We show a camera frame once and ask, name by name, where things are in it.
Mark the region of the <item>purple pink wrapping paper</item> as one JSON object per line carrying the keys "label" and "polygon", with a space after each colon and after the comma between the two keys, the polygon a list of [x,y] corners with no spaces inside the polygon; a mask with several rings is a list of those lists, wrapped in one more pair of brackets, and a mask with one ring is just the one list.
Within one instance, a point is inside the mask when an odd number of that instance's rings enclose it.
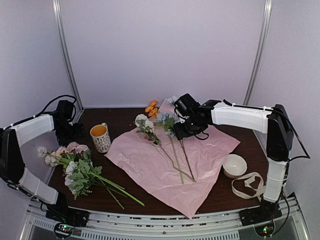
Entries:
{"label": "purple pink wrapping paper", "polygon": [[155,133],[161,146],[133,129],[113,140],[105,156],[150,195],[191,219],[240,141],[214,126],[206,130],[208,139],[192,136],[183,145],[159,127]]}

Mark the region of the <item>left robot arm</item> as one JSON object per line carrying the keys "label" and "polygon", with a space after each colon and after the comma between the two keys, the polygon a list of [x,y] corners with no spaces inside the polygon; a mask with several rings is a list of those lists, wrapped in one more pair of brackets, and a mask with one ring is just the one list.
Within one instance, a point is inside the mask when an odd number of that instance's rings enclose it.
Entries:
{"label": "left robot arm", "polygon": [[61,222],[72,218],[66,196],[39,179],[23,158],[27,148],[36,146],[44,134],[54,132],[61,147],[84,137],[83,124],[73,122],[75,112],[75,103],[62,99],[54,111],[44,108],[39,113],[0,130],[1,179],[10,188],[51,207],[53,215]]}

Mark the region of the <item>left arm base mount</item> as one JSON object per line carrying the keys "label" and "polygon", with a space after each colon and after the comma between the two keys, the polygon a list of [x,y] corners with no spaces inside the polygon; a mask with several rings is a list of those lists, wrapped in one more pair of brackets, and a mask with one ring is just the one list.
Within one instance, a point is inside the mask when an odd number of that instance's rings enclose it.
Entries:
{"label": "left arm base mount", "polygon": [[67,216],[50,209],[45,217],[57,221],[53,227],[53,233],[58,238],[65,239],[70,237],[77,227],[86,227],[89,215],[88,211],[70,208]]}

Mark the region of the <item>blue fake flower stem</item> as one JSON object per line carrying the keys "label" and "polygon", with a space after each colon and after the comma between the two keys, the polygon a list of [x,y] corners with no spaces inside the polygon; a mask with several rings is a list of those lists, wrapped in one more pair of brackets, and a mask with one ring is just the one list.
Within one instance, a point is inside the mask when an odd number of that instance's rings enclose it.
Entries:
{"label": "blue fake flower stem", "polygon": [[177,100],[175,96],[172,96],[171,98],[165,99],[165,101],[162,103],[160,108],[157,110],[156,115],[156,125],[163,129],[164,134],[168,137],[173,156],[174,156],[174,162],[173,167],[179,172],[180,181],[182,184],[184,184],[184,177],[183,177],[183,171],[181,170],[181,166],[179,163],[177,151],[174,144],[174,124],[177,122],[178,118],[175,116],[175,114],[170,111],[165,111],[166,109],[172,108],[174,100]]}

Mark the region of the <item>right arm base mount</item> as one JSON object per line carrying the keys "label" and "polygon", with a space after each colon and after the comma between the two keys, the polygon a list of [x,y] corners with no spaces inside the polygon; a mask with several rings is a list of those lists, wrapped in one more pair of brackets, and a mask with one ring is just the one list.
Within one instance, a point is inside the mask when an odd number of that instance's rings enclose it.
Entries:
{"label": "right arm base mount", "polygon": [[263,238],[271,237],[276,231],[275,219],[282,216],[278,209],[271,211],[262,206],[239,211],[242,226],[253,225],[255,233]]}

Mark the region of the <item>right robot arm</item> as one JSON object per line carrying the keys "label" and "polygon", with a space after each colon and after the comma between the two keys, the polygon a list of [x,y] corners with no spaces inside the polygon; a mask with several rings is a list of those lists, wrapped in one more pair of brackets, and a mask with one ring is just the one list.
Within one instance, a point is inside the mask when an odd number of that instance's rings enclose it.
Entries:
{"label": "right robot arm", "polygon": [[186,93],[173,103],[173,108],[180,119],[173,127],[178,140],[196,137],[212,125],[244,128],[266,136],[268,172],[262,206],[257,208],[256,216],[261,221],[268,220],[276,212],[289,174],[294,129],[284,106],[247,106],[225,99],[200,104]]}

